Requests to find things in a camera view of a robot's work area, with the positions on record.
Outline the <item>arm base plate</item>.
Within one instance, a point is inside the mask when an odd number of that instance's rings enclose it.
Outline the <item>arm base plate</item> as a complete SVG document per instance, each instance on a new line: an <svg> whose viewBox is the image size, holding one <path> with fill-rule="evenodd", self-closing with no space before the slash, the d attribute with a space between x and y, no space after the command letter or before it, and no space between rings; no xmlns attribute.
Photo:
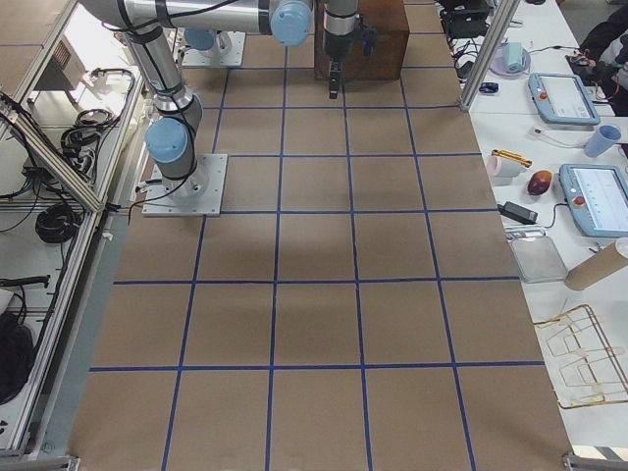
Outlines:
<svg viewBox="0 0 628 471"><path fill-rule="evenodd" d="M196 170L179 187L179 183L163 180L157 165L153 165L151 178L161 180L147 189L148 202L142 207L146 217L195 217L221 214L225 179L228 167L227 154L198 154Z"/></svg>
<svg viewBox="0 0 628 471"><path fill-rule="evenodd" d="M189 69L237 68L243 60L245 33L186 28L179 64Z"/></svg>

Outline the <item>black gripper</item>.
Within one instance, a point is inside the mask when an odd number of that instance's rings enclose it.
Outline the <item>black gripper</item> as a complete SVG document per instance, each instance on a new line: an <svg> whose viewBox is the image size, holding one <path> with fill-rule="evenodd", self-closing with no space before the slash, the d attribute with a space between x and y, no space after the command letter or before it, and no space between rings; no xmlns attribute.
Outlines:
<svg viewBox="0 0 628 471"><path fill-rule="evenodd" d="M332 60L329 67L328 91L330 99L337 99L340 92L340 62L350 53L357 42L365 57L373 54L377 44L377 30L364 23L362 14L324 14L324 48Z"/></svg>

